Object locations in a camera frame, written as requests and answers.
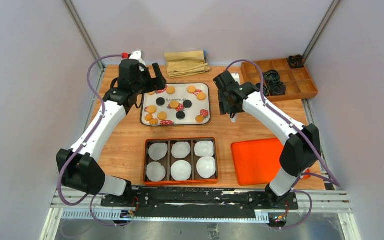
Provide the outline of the orange compartment cookie box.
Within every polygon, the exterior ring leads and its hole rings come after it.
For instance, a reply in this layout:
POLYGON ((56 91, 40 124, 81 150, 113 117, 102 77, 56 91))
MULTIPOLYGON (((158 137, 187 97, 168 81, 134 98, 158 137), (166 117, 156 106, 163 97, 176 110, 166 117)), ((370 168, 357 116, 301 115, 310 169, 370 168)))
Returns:
POLYGON ((142 181, 148 187, 217 183, 215 138, 148 139, 142 181))

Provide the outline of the metal tweezers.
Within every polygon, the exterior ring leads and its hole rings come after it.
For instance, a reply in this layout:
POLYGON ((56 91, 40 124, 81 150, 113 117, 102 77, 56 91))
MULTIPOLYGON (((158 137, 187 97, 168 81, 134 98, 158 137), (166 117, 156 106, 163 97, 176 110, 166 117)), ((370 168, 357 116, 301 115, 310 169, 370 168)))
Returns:
POLYGON ((229 115, 229 118, 230 118, 230 121, 232 123, 236 123, 237 122, 237 113, 236 112, 233 112, 229 115))

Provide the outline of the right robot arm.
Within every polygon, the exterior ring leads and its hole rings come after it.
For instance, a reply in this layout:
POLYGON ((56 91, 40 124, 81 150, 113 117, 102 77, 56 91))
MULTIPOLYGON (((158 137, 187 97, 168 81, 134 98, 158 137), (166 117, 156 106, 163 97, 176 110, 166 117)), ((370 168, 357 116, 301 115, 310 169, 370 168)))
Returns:
POLYGON ((261 90, 250 82, 239 84, 229 71, 217 75, 220 113, 247 113, 267 127, 283 145, 280 169, 265 188, 266 204, 278 209, 286 201, 301 175, 312 167, 320 156, 320 131, 314 124, 304 125, 271 103, 261 90))

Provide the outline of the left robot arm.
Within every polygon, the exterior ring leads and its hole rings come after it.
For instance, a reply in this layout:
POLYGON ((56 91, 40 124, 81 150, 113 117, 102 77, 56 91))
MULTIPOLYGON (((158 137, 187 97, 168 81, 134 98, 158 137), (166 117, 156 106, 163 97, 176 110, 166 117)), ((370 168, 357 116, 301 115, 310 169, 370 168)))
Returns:
POLYGON ((129 180, 104 173, 98 164, 101 153, 116 126, 137 104, 139 95, 163 90, 167 81, 158 63, 152 64, 155 77, 149 68, 137 59, 123 59, 118 77, 104 96, 99 96, 100 109, 89 127, 69 149, 60 149, 56 155, 59 171, 57 191, 63 203, 76 206, 84 199, 69 202, 63 196, 62 186, 86 196, 111 195, 120 206, 133 201, 132 183, 129 180))

